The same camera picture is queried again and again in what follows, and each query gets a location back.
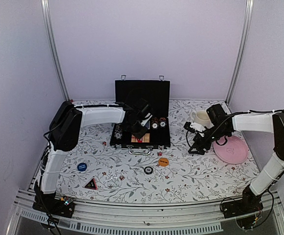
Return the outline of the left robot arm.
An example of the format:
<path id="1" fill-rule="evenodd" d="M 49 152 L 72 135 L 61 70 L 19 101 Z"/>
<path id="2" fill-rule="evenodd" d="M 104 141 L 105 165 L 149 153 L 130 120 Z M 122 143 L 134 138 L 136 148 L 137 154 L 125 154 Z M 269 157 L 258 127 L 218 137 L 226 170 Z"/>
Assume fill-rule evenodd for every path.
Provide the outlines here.
<path id="1" fill-rule="evenodd" d="M 44 134 L 48 146 L 40 178 L 37 180 L 43 193 L 38 201 L 40 206 L 47 212 L 55 212 L 58 208 L 57 200 L 50 194 L 56 191 L 63 161 L 68 152 L 78 144 L 82 127 L 105 123 L 120 124 L 122 130 L 140 139 L 146 134 L 146 123 L 152 116 L 151 105 L 144 99 L 133 105 L 117 102 L 77 106 L 70 101 L 64 101 L 53 118 L 49 131 Z"/>

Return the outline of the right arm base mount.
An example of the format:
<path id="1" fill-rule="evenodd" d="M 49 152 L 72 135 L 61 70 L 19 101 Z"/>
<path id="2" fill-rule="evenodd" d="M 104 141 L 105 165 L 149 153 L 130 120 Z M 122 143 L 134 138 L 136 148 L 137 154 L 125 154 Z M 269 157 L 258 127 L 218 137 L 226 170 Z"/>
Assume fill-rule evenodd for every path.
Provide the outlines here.
<path id="1" fill-rule="evenodd" d="M 224 218 L 244 215 L 236 220 L 237 225 L 244 230 L 253 229 L 262 215 L 263 204 L 261 196 L 252 192 L 243 192 L 242 199 L 224 198 L 219 206 Z"/>

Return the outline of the blue card deck box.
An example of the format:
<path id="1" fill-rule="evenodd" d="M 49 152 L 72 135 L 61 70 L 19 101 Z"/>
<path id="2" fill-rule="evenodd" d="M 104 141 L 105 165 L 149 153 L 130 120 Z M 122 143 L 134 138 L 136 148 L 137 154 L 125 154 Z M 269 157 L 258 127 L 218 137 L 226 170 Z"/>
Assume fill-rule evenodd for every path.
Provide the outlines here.
<path id="1" fill-rule="evenodd" d="M 151 128 L 151 122 L 148 121 L 148 122 L 145 124 L 145 127 L 146 127 L 148 130 L 150 130 L 150 128 Z"/>

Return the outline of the black triangular token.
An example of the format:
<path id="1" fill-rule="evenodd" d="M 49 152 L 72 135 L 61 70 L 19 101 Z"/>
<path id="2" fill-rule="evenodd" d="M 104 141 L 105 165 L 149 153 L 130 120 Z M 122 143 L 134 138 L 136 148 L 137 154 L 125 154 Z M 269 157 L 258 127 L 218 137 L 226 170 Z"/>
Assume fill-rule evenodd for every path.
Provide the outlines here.
<path id="1" fill-rule="evenodd" d="M 84 185 L 85 189 L 90 189 L 90 190 L 97 190 L 98 186 L 96 184 L 95 178 L 92 178 L 88 183 Z"/>

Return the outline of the cream ceramic mug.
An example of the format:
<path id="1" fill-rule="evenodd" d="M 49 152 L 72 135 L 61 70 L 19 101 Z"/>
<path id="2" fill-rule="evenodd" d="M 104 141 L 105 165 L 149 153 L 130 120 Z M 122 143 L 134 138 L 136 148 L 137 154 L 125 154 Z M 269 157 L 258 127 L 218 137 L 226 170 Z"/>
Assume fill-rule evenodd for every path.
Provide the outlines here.
<path id="1" fill-rule="evenodd" d="M 191 119 L 204 127 L 210 128 L 212 126 L 211 120 L 205 110 L 200 110 L 197 112 L 191 111 Z"/>

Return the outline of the black poker case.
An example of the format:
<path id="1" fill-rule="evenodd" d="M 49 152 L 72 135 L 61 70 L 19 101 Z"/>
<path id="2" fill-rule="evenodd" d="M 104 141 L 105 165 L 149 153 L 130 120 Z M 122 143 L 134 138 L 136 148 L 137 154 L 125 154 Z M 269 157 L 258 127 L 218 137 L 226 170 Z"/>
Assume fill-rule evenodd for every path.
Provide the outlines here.
<path id="1" fill-rule="evenodd" d="M 170 81 L 116 80 L 115 103 L 125 108 L 120 124 L 115 124 L 110 139 L 114 148 L 153 149 L 171 147 L 169 128 Z"/>

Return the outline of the red card deck box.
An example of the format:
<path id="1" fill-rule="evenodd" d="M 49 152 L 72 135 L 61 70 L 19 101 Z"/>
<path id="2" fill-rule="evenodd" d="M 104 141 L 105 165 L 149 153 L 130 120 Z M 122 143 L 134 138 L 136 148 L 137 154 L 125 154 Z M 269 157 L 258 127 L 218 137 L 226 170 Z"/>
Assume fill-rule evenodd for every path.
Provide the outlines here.
<path id="1" fill-rule="evenodd" d="M 150 142 L 150 133 L 146 133 L 141 138 L 137 138 L 134 135 L 132 135 L 131 136 L 131 142 L 133 142 L 133 143 L 149 143 Z"/>

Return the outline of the orange chip stack left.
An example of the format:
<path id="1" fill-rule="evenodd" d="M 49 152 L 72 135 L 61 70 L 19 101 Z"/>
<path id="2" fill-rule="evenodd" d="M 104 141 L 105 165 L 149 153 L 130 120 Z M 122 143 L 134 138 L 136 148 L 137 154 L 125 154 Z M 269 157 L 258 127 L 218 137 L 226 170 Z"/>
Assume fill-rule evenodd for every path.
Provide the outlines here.
<path id="1" fill-rule="evenodd" d="M 158 118 L 153 117 L 153 118 L 151 119 L 151 128 L 155 130 L 155 129 L 157 129 L 158 127 L 159 127 Z"/>

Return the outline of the floral tablecloth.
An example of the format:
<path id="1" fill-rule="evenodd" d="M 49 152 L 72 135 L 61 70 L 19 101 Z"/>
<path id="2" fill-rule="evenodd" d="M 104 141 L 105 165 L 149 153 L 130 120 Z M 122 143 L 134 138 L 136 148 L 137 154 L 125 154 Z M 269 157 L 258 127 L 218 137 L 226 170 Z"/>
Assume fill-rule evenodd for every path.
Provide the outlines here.
<path id="1" fill-rule="evenodd" d="M 111 123 L 82 127 L 78 144 L 68 152 L 60 169 L 57 196 L 134 204 L 174 204 L 239 196 L 259 174 L 251 154 L 241 164 L 228 164 L 213 150 L 204 155 L 188 153 L 193 135 L 186 133 L 184 123 L 190 120 L 191 111 L 205 110 L 213 104 L 213 101 L 171 100 L 168 115 L 171 147 L 155 149 L 147 155 L 140 155 L 136 149 L 110 146 Z M 159 166 L 160 158 L 167 158 L 169 165 Z M 79 163 L 87 164 L 86 171 L 78 171 Z M 144 173 L 147 166 L 153 168 L 150 175 Z M 92 178 L 98 189 L 85 189 L 84 185 Z"/>

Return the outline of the white black chip stack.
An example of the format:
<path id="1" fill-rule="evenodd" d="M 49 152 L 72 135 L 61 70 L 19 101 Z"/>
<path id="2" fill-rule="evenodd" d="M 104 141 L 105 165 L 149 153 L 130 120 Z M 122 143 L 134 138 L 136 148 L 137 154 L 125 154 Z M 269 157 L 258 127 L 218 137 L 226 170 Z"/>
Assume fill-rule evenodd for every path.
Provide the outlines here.
<path id="1" fill-rule="evenodd" d="M 121 128 L 121 124 L 116 124 L 115 125 L 115 130 L 114 130 L 114 137 L 116 139 L 121 139 L 123 134 L 123 130 Z"/>

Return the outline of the blue round button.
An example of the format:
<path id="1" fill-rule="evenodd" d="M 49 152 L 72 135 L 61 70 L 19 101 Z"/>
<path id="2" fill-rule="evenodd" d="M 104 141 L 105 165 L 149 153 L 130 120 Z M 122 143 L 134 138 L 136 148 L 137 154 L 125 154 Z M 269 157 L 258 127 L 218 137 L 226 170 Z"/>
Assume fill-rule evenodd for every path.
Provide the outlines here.
<path id="1" fill-rule="evenodd" d="M 79 164 L 77 165 L 77 169 L 78 169 L 78 171 L 80 171 L 80 172 L 86 171 L 86 169 L 87 169 L 87 164 L 86 164 L 86 163 L 79 163 Z"/>

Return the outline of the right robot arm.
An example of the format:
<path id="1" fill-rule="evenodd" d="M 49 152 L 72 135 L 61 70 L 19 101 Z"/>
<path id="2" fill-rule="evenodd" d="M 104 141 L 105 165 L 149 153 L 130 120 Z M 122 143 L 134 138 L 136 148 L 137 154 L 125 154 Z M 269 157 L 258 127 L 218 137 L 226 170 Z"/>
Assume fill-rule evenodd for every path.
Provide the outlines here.
<path id="1" fill-rule="evenodd" d="M 189 145 L 189 154 L 204 155 L 213 143 L 230 148 L 228 140 L 234 132 L 246 132 L 246 139 L 253 153 L 267 153 L 271 147 L 271 156 L 261 172 L 243 189 L 246 195 L 238 203 L 241 213 L 249 213 L 257 205 L 257 199 L 270 186 L 280 181 L 284 175 L 284 109 L 272 111 L 254 111 L 226 113 L 220 104 L 206 111 L 212 123 L 208 128 L 197 121 L 187 122 L 184 128 L 194 133 L 193 144 Z"/>

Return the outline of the aluminium frame post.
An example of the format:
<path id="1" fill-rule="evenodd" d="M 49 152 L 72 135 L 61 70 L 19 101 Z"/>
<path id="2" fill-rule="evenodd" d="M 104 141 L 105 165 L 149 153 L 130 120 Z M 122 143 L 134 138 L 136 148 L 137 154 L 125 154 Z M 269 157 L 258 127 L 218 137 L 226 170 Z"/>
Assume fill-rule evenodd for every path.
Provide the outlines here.
<path id="1" fill-rule="evenodd" d="M 50 46 L 50 51 L 52 55 L 52 60 L 54 62 L 54 67 L 56 71 L 56 75 L 59 81 L 60 89 L 62 92 L 62 95 L 64 97 L 64 100 L 70 101 L 70 97 L 68 94 L 68 89 L 66 86 L 66 82 L 64 79 L 63 71 L 61 68 L 60 60 L 59 60 L 59 55 L 57 52 L 57 47 L 56 47 L 56 42 L 55 42 L 55 37 L 54 37 L 54 31 L 52 27 L 52 21 L 51 21 L 51 14 L 50 14 L 50 9 L 49 9 L 49 1 L 48 0 L 41 0 L 41 7 L 42 7 L 42 14 L 43 14 L 43 19 L 44 19 L 44 25 L 46 29 L 46 35 L 48 38 L 49 46 Z"/>
<path id="2" fill-rule="evenodd" d="M 239 45 L 238 54 L 237 54 L 236 62 L 235 62 L 234 69 L 233 69 L 231 82 L 229 85 L 229 90 L 228 90 L 228 93 L 226 95 L 226 100 L 225 100 L 225 103 L 228 106 L 230 105 L 233 99 L 234 91 L 237 86 L 239 73 L 240 73 L 240 69 L 242 66 L 244 52 L 245 52 L 247 39 L 249 35 L 249 30 L 251 26 L 253 7 L 254 7 L 254 1 L 247 0 L 246 7 L 245 7 L 245 13 L 244 13 L 244 19 L 243 19 L 243 25 L 242 25 L 242 31 L 241 31 L 240 45 Z"/>

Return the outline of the black white dealer chip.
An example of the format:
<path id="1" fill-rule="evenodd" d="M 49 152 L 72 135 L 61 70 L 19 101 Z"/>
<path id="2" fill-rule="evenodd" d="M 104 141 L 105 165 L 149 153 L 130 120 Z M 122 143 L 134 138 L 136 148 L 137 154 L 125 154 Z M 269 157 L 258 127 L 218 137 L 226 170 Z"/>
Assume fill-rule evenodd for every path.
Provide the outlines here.
<path id="1" fill-rule="evenodd" d="M 151 166 L 147 166 L 144 168 L 144 173 L 150 175 L 153 173 L 153 168 Z"/>

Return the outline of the right aluminium frame post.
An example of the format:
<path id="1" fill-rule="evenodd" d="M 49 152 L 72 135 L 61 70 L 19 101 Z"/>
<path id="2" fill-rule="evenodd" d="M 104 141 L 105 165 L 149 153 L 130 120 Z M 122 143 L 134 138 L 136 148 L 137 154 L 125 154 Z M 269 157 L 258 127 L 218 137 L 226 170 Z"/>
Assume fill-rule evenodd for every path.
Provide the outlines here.
<path id="1" fill-rule="evenodd" d="M 246 7 L 245 7 L 245 13 L 244 13 L 244 19 L 243 19 L 243 25 L 242 25 L 242 31 L 241 31 L 240 45 L 239 45 L 238 54 L 237 54 L 236 62 L 235 62 L 234 69 L 233 69 L 231 82 L 229 85 L 229 90 L 228 90 L 228 93 L 226 95 L 226 100 L 225 100 L 225 103 L 228 106 L 230 105 L 233 99 L 234 91 L 237 86 L 239 73 L 240 73 L 240 69 L 242 66 L 244 52 L 245 52 L 247 39 L 249 35 L 249 30 L 251 26 L 253 7 L 254 7 L 254 1 L 247 0 Z"/>

